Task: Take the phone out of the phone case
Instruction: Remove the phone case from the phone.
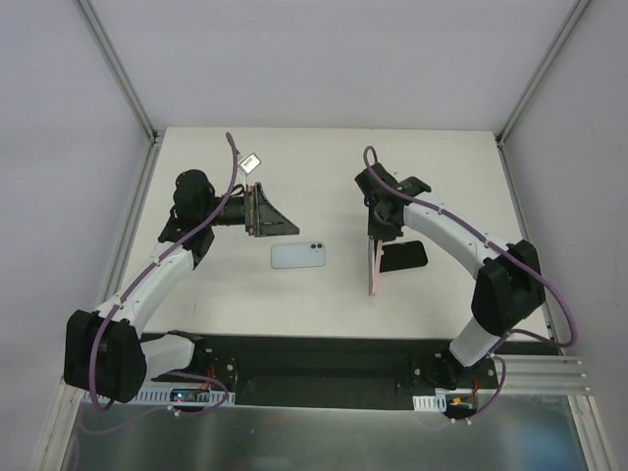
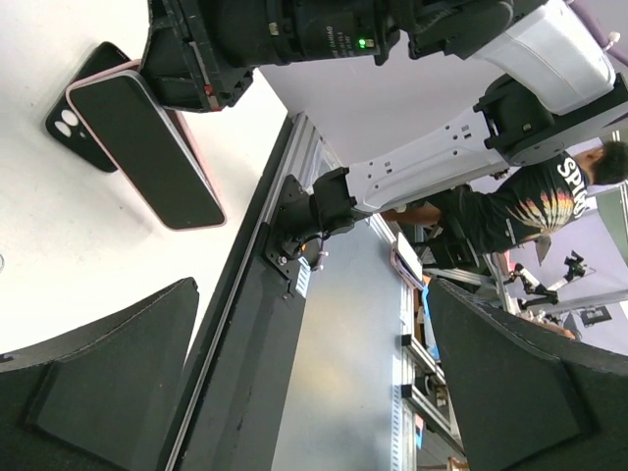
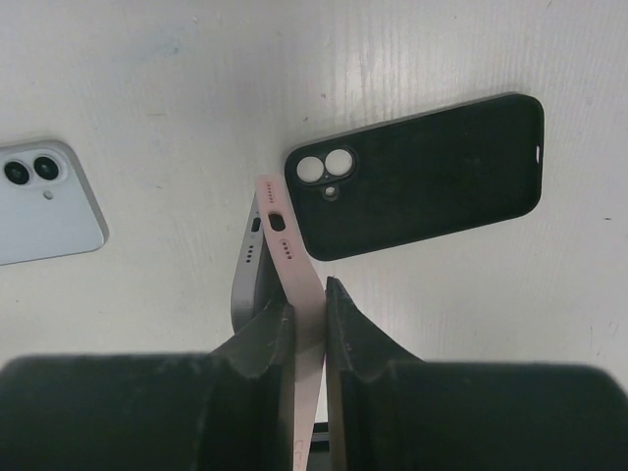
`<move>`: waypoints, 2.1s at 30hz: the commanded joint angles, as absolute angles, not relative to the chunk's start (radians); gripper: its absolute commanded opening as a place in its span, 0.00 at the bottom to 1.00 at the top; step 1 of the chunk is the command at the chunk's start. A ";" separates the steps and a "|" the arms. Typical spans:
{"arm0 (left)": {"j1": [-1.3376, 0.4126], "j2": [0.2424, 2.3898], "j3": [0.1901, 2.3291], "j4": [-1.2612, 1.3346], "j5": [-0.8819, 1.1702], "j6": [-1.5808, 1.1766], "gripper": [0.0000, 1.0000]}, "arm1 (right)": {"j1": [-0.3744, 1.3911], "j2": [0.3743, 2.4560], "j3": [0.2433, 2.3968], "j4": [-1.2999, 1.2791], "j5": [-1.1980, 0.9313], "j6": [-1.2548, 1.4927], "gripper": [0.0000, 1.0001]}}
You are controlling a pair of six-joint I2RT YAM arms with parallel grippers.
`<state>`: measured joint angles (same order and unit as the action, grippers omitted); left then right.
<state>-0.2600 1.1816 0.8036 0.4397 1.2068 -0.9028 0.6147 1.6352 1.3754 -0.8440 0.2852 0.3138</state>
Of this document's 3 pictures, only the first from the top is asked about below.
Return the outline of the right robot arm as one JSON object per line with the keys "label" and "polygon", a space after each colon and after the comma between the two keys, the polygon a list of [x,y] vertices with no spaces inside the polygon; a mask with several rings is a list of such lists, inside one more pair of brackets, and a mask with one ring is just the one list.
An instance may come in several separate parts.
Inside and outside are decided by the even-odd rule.
{"label": "right robot arm", "polygon": [[526,240],[507,243],[473,228],[450,212],[431,188],[415,177],[397,181],[380,163],[354,178],[368,208],[367,235],[390,242],[407,228],[452,256],[475,281],[472,317],[464,329],[422,368],[436,387],[464,387],[477,364],[517,324],[546,301],[536,248]]}

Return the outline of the pink phone case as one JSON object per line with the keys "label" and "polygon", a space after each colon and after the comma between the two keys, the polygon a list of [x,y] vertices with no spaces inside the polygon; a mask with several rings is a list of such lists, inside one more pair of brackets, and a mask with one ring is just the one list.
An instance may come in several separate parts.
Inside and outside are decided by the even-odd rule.
{"label": "pink phone case", "polygon": [[379,239],[369,239],[369,295],[375,296],[378,289],[383,242]]}

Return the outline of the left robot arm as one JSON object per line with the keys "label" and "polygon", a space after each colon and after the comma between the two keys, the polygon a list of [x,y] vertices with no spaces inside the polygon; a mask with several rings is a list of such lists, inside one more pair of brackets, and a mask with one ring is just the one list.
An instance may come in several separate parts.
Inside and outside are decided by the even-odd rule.
{"label": "left robot arm", "polygon": [[148,321],[170,291],[204,259],[216,226],[242,226],[254,237],[296,236],[299,227],[276,209],[260,183],[241,193],[218,195],[200,170],[187,170],[175,181],[174,205],[140,272],[92,311],[76,311],[66,330],[64,380],[101,403],[127,403],[144,382],[176,371],[185,381],[200,380],[207,370],[202,339],[170,331],[144,340]]}

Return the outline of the black phone case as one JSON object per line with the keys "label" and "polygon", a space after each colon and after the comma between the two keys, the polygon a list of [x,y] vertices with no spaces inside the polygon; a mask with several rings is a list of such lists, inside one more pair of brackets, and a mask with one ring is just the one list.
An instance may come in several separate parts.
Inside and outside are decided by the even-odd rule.
{"label": "black phone case", "polygon": [[425,246],[420,240],[385,244],[380,262],[381,273],[397,272],[428,265]]}

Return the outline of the light blue phone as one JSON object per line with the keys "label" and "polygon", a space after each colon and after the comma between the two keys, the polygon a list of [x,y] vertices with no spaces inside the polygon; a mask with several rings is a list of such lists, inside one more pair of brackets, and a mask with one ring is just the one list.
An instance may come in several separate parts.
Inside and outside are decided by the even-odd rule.
{"label": "light blue phone", "polygon": [[271,267],[275,270],[320,268],[326,265],[322,242],[284,243],[271,248]]}

